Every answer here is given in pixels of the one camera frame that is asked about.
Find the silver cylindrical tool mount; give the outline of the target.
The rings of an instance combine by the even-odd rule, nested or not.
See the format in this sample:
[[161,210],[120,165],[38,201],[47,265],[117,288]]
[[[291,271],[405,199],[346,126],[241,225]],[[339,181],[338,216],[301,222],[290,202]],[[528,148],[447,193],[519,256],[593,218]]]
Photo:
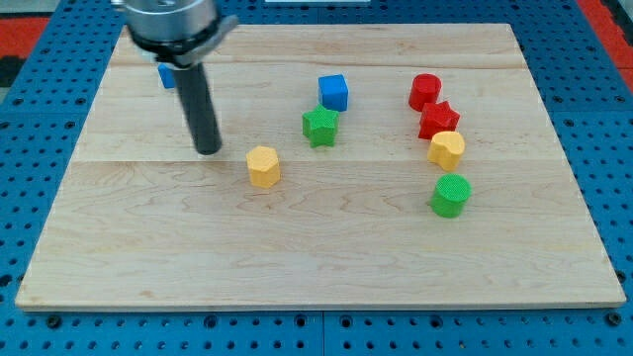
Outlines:
[[199,64],[239,24],[214,0],[112,0],[111,5],[125,15],[143,55],[171,67]]

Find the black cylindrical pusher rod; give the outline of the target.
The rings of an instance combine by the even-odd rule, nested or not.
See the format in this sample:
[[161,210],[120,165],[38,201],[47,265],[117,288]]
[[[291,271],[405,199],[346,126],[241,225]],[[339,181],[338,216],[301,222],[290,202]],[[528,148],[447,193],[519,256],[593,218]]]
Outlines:
[[204,65],[176,69],[172,75],[195,150],[202,155],[218,152],[222,136]]

